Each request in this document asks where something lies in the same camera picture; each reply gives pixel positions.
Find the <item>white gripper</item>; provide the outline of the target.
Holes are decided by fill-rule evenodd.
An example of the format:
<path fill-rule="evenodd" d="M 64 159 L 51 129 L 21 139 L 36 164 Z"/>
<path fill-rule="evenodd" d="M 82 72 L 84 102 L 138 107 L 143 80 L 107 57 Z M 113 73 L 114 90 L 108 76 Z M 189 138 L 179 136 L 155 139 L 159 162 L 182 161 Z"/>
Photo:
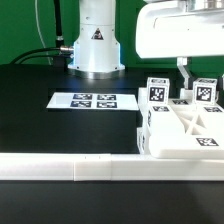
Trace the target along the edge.
<path fill-rule="evenodd" d="M 187 57 L 224 55 L 224 0 L 143 0 L 136 26 L 141 58 L 177 58 L 184 88 L 193 89 Z"/>

